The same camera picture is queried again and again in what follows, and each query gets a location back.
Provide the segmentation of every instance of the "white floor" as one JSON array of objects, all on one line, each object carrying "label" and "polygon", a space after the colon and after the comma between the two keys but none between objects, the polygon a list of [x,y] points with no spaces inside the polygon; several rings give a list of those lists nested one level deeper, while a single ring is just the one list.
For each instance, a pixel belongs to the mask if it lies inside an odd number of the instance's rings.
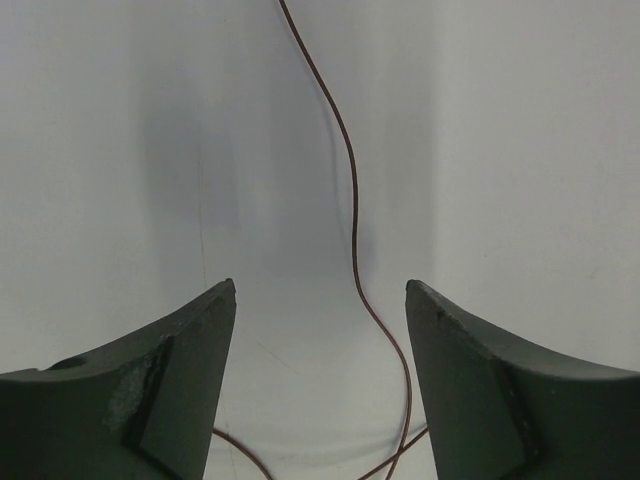
[{"label": "white floor", "polygon": [[[408,347],[420,278],[640,369],[640,3],[400,3],[290,0],[360,160],[373,303]],[[278,480],[389,455],[401,370],[355,295],[344,148],[276,3],[7,0],[0,62],[0,370],[233,277],[218,426]],[[206,478],[261,477],[214,439]],[[395,478],[436,478],[428,439]]]}]

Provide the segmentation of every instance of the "thin cable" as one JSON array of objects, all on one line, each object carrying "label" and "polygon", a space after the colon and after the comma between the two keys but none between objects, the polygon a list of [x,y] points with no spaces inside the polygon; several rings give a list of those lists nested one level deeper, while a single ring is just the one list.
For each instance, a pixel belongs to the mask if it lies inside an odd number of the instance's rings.
[{"label": "thin cable", "polygon": [[[404,352],[402,351],[402,348],[398,344],[398,341],[395,339],[391,331],[387,328],[387,326],[380,319],[378,314],[375,312],[375,310],[369,303],[367,295],[362,286],[362,281],[360,278],[359,261],[358,261],[358,227],[359,227],[359,215],[360,215],[360,193],[359,193],[359,184],[358,184],[358,169],[356,164],[355,153],[353,150],[353,145],[351,143],[351,139],[349,137],[349,132],[347,131],[347,127],[342,119],[340,110],[338,109],[338,106],[336,105],[336,102],[333,99],[331,92],[327,88],[327,85],[322,75],[320,74],[318,68],[316,67],[315,62],[313,61],[313,58],[311,57],[304,41],[302,40],[300,32],[298,31],[298,28],[293,20],[293,17],[289,12],[289,8],[287,6],[286,1],[285,0],[278,0],[278,1],[280,3],[282,13],[286,18],[287,24],[289,25],[291,33],[295,37],[296,43],[298,44],[298,47],[300,48],[300,51],[302,52],[307,62],[307,65],[311,69],[311,72],[313,73],[313,76],[316,82],[318,83],[318,86],[322,90],[322,93],[324,94],[325,99],[327,100],[327,102],[329,103],[329,106],[331,107],[331,111],[333,112],[336,122],[338,123],[340,132],[342,133],[342,137],[345,142],[345,146],[347,148],[347,153],[349,156],[349,164],[351,166],[351,180],[352,180],[352,192],[353,192],[353,212],[352,212],[353,221],[352,221],[352,228],[351,228],[351,262],[352,262],[352,269],[353,269],[353,278],[355,281],[356,290],[358,291],[358,296],[360,297],[360,300],[362,301],[362,304],[366,308],[367,312],[369,312],[369,315],[371,315],[373,320],[376,322],[378,327],[380,327],[384,335],[387,337],[387,339],[393,346],[394,350],[398,355],[398,358],[400,359],[400,362],[402,363],[402,369],[404,372],[404,378],[405,378],[406,390],[407,390],[406,391],[407,399],[406,399],[405,416],[404,416],[404,421],[402,425],[402,435],[400,438],[398,449],[394,455],[392,455],[387,460],[380,463],[377,467],[373,468],[372,470],[370,470],[369,472],[367,472],[366,474],[364,474],[363,476],[357,479],[357,480],[368,480],[369,478],[371,478],[372,476],[374,476],[375,474],[383,470],[388,465],[391,465],[391,468],[389,469],[389,472],[387,473],[387,477],[386,477],[386,480],[389,480],[391,479],[396,469],[396,466],[400,461],[400,457],[429,432],[429,427],[425,427],[410,442],[406,443],[407,438],[409,436],[409,428],[411,424],[411,412],[413,408],[413,405],[412,405],[413,384],[411,381],[411,372],[409,370],[409,364],[404,355]],[[275,480],[273,475],[271,475],[271,473],[269,472],[267,467],[262,463],[262,461],[255,454],[253,454],[247,446],[245,446],[239,440],[236,440],[231,435],[224,433],[221,430],[218,430],[216,428],[213,429],[213,434],[227,441],[228,443],[233,445],[235,448],[237,448],[243,455],[245,455],[249,460],[251,460],[256,465],[256,467],[258,467],[258,469],[262,472],[262,474],[265,476],[267,480]]]},{"label": "thin cable", "polygon": [[402,450],[400,452],[398,452],[398,453],[392,455],[391,457],[387,458],[384,462],[382,462],[376,468],[374,468],[372,470],[369,470],[363,476],[358,477],[357,480],[367,480],[368,478],[373,477],[376,473],[378,473],[380,470],[384,469],[384,467],[389,465],[396,458],[400,458],[402,455],[404,455],[404,453],[407,450],[409,450],[416,443],[418,443],[418,440],[420,440],[422,437],[424,437],[427,433],[429,433],[429,427],[423,428],[422,431],[413,438],[413,440],[411,440],[409,443],[407,443],[405,446],[402,447]]},{"label": "thin cable", "polygon": [[380,319],[376,311],[373,309],[373,307],[369,303],[367,295],[362,286],[362,281],[360,279],[360,266],[358,261],[358,226],[359,226],[359,215],[360,215],[360,191],[359,191],[360,189],[358,185],[358,168],[356,164],[356,156],[353,151],[353,145],[351,143],[351,138],[349,137],[349,132],[347,131],[347,127],[344,123],[344,120],[342,119],[342,114],[340,113],[340,109],[338,109],[338,106],[336,105],[336,102],[333,99],[333,96],[331,95],[331,92],[329,91],[329,88],[327,87],[324,81],[324,78],[322,77],[322,75],[320,74],[320,71],[316,67],[316,64],[313,61],[313,58],[311,57],[311,54],[309,53],[309,50],[307,49],[307,46],[304,43],[304,40],[302,40],[302,36],[300,35],[300,32],[298,31],[298,27],[296,26],[296,23],[293,20],[293,17],[291,16],[291,12],[289,11],[287,2],[285,0],[278,0],[278,2],[280,3],[280,8],[282,9],[282,13],[284,14],[287,20],[289,29],[291,30],[291,33],[295,37],[296,43],[298,44],[298,47],[300,48],[302,55],[307,61],[307,65],[311,69],[311,73],[313,73],[313,76],[316,79],[318,86],[322,90],[322,93],[324,94],[325,99],[327,100],[327,102],[329,103],[329,106],[331,107],[331,111],[333,112],[336,122],[338,123],[340,132],[342,133],[342,138],[344,139],[344,143],[347,147],[347,153],[349,155],[349,164],[351,165],[351,183],[352,183],[352,192],[353,192],[353,214],[352,214],[353,220],[351,224],[351,263],[352,263],[352,269],[353,269],[353,279],[356,284],[356,290],[358,291],[358,295],[360,296],[360,300],[362,301],[362,304],[369,312],[369,315],[371,315],[371,318],[373,318],[376,324],[378,324],[378,327],[380,327],[380,330],[382,330],[384,335],[389,340],[389,343],[391,343],[391,345],[393,346],[393,349],[396,351],[398,358],[402,363],[402,370],[404,371],[404,379],[406,383],[406,394],[407,394],[406,407],[404,412],[404,421],[402,424],[402,434],[400,436],[400,443],[398,445],[398,450],[396,452],[397,455],[391,461],[391,468],[389,469],[389,473],[387,473],[387,477],[386,477],[386,480],[389,480],[393,476],[393,473],[398,465],[398,462],[400,461],[400,454],[404,449],[405,442],[407,441],[407,437],[409,435],[409,428],[411,425],[411,412],[413,410],[413,405],[412,405],[413,384],[411,382],[411,371],[409,370],[409,364],[407,362],[407,358],[405,357],[404,352],[402,351],[402,348],[398,344],[398,341],[395,339],[391,331],[389,331],[387,326]]},{"label": "thin cable", "polygon": [[228,433],[218,430],[217,428],[213,429],[213,434],[217,437],[220,437],[224,441],[230,443],[234,447],[236,447],[240,451],[240,453],[242,453],[245,457],[251,460],[256,467],[258,467],[258,470],[262,472],[262,474],[267,480],[275,480],[274,476],[271,475],[271,472],[269,472],[269,469],[264,465],[264,463],[262,463],[262,461],[258,457],[256,457],[251,452],[251,450],[249,450],[249,448],[246,445],[244,445],[242,442],[240,442],[239,440],[236,440]]}]

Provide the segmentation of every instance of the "white wall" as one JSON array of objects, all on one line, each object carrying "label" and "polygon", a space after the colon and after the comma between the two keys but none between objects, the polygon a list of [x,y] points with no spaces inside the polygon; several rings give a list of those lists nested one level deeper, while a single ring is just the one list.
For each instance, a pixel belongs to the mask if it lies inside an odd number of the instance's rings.
[{"label": "white wall", "polygon": [[[403,345],[415,277],[640,368],[640,4],[290,4],[353,136],[363,273]],[[6,0],[0,52],[0,369],[231,276],[219,426],[279,480],[384,458],[402,378],[351,286],[344,148],[275,1]],[[234,472],[260,478],[215,440],[207,478]],[[435,478],[426,441],[395,478],[417,472]]]}]

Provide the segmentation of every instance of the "brown wire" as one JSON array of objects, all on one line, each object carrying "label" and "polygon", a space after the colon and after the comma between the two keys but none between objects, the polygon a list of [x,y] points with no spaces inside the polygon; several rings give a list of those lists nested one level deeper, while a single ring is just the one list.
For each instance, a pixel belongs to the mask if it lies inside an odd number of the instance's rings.
[{"label": "brown wire", "polygon": [[[391,468],[389,469],[389,472],[387,473],[387,476],[386,476],[386,480],[390,480],[398,465],[398,462],[400,461],[400,457],[407,450],[409,450],[413,445],[415,445],[418,442],[418,440],[420,440],[429,432],[429,427],[425,427],[409,443],[406,443],[407,437],[409,436],[409,428],[411,425],[411,412],[413,409],[413,384],[411,381],[411,371],[409,370],[409,364],[407,362],[407,358],[404,352],[402,351],[400,344],[398,343],[396,338],[393,336],[391,331],[384,324],[382,319],[378,316],[374,308],[371,306],[367,298],[367,295],[364,291],[364,288],[362,286],[362,280],[360,278],[360,266],[358,261],[358,231],[359,231],[358,227],[359,227],[359,216],[360,216],[360,189],[359,189],[359,183],[358,183],[358,168],[356,164],[355,153],[353,150],[353,144],[351,143],[349,132],[347,131],[347,127],[344,123],[344,120],[342,119],[342,114],[340,113],[340,110],[338,109],[338,106],[335,100],[333,99],[333,96],[331,95],[331,92],[329,91],[324,81],[324,78],[322,77],[322,75],[320,74],[320,71],[316,67],[316,64],[313,61],[313,58],[311,57],[311,54],[309,53],[307,46],[302,40],[302,36],[298,31],[298,27],[296,26],[296,23],[293,20],[293,17],[291,15],[291,12],[289,11],[289,7],[287,6],[286,1],[278,0],[278,2],[282,9],[282,13],[285,16],[287,24],[289,25],[291,33],[293,34],[296,40],[296,43],[298,44],[298,47],[300,48],[300,51],[304,56],[307,62],[307,65],[311,70],[311,73],[313,74],[316,82],[318,83],[318,86],[322,90],[322,93],[325,99],[327,100],[327,102],[329,103],[329,106],[331,107],[331,111],[333,112],[336,122],[338,123],[338,127],[340,128],[342,138],[344,139],[344,143],[347,148],[347,154],[349,156],[349,164],[351,166],[351,181],[352,181],[352,193],[353,193],[353,211],[352,211],[352,224],[351,224],[351,263],[352,263],[352,270],[353,270],[353,279],[356,285],[356,290],[358,291],[358,296],[360,297],[360,300],[362,301],[362,304],[364,305],[367,312],[369,312],[369,315],[371,315],[371,318],[373,318],[373,320],[376,322],[378,327],[380,327],[380,330],[382,330],[384,335],[389,340],[389,343],[391,343],[393,349],[398,355],[398,358],[400,359],[400,363],[402,364],[402,370],[404,372],[407,398],[406,398],[406,404],[405,404],[404,419],[402,423],[402,433],[400,436],[398,449],[396,450],[396,453],[394,455],[392,455],[387,460],[379,464],[377,467],[373,468],[372,470],[370,470],[369,472],[367,472],[366,474],[364,474],[363,476],[357,479],[357,480],[367,480],[371,478],[373,475],[375,475],[376,473],[383,470],[387,465],[391,465]],[[244,444],[242,444],[240,441],[236,440],[229,434],[224,433],[216,428],[213,429],[213,433],[216,436],[222,438],[223,440],[233,445],[242,454],[244,454],[247,458],[249,458],[249,460],[251,460],[258,467],[258,469],[260,469],[260,471],[264,474],[267,480],[274,480],[274,477],[271,475],[267,467],[257,458],[256,455],[254,455],[251,452],[251,450],[249,450],[248,447],[246,447]]]},{"label": "brown wire", "polygon": [[[355,281],[356,290],[358,291],[358,295],[360,296],[360,300],[362,301],[362,304],[369,312],[369,315],[371,315],[371,318],[373,318],[373,320],[376,322],[378,327],[380,327],[380,330],[382,330],[384,335],[387,337],[387,339],[393,346],[393,349],[396,351],[398,358],[402,363],[402,370],[404,371],[407,398],[406,398],[406,408],[404,412],[404,421],[402,425],[402,434],[400,436],[400,444],[398,445],[398,450],[396,452],[399,454],[402,452],[402,449],[404,448],[404,444],[407,441],[407,436],[409,435],[409,427],[411,425],[411,412],[413,409],[413,406],[412,406],[413,385],[411,382],[411,371],[409,370],[409,364],[407,362],[407,358],[405,357],[404,352],[402,351],[402,348],[398,344],[398,341],[395,339],[393,334],[389,331],[387,326],[384,324],[384,322],[380,319],[376,311],[373,309],[373,307],[369,303],[369,300],[364,291],[364,288],[362,287],[362,281],[360,279],[360,267],[358,262],[358,221],[359,221],[359,214],[360,214],[360,191],[359,191],[359,185],[358,185],[358,168],[356,165],[356,156],[353,151],[353,145],[351,143],[351,138],[349,137],[349,132],[347,131],[347,127],[344,123],[344,120],[342,119],[342,114],[340,113],[340,110],[338,109],[338,106],[336,105],[336,102],[333,99],[333,96],[331,95],[331,92],[329,91],[329,88],[327,87],[324,81],[324,78],[322,78],[320,71],[316,67],[316,64],[313,61],[313,58],[311,57],[311,54],[309,53],[307,46],[302,40],[302,36],[300,35],[300,32],[298,31],[298,27],[296,26],[296,23],[293,20],[293,17],[291,16],[291,12],[289,11],[287,2],[285,0],[278,0],[278,2],[280,3],[280,8],[282,9],[282,13],[284,14],[287,20],[287,24],[291,29],[291,33],[295,37],[296,43],[298,44],[298,47],[300,48],[302,55],[307,61],[307,65],[311,69],[311,73],[313,73],[313,76],[316,79],[318,86],[322,90],[324,97],[326,98],[327,102],[329,103],[329,106],[331,107],[333,115],[336,118],[336,121],[338,122],[338,127],[340,128],[340,132],[342,133],[342,138],[344,139],[344,143],[347,147],[347,153],[349,155],[349,164],[351,165],[351,180],[352,180],[351,183],[352,183],[352,192],[353,192],[353,215],[352,215],[353,220],[351,224],[351,263],[353,267],[353,279]],[[389,473],[387,473],[386,480],[389,480],[393,476],[393,472],[395,471],[399,461],[400,461],[400,455],[397,455],[392,460],[391,468],[389,469]]]},{"label": "brown wire", "polygon": [[217,437],[220,437],[227,443],[233,445],[234,447],[236,447],[240,451],[240,453],[242,453],[245,457],[251,460],[256,467],[258,467],[258,469],[262,472],[262,474],[267,480],[275,480],[274,476],[271,475],[271,472],[269,472],[269,469],[265,466],[265,464],[262,463],[262,461],[258,457],[256,457],[251,452],[251,450],[249,450],[249,448],[246,445],[244,445],[242,442],[240,442],[239,440],[236,440],[228,433],[218,430],[217,428],[213,429],[213,434]]}]

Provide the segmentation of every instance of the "white backdrop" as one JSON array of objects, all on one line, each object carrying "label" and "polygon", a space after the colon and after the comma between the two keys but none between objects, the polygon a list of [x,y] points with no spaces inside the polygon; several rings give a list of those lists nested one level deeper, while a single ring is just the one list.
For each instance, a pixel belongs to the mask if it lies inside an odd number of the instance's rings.
[{"label": "white backdrop", "polygon": [[[364,280],[402,344],[414,277],[640,369],[640,3],[290,6],[353,136]],[[230,276],[217,424],[278,480],[385,458],[401,371],[352,287],[346,155],[275,1],[2,0],[0,52],[0,370]],[[428,440],[395,478],[417,476]],[[214,440],[207,478],[260,475]]]}]

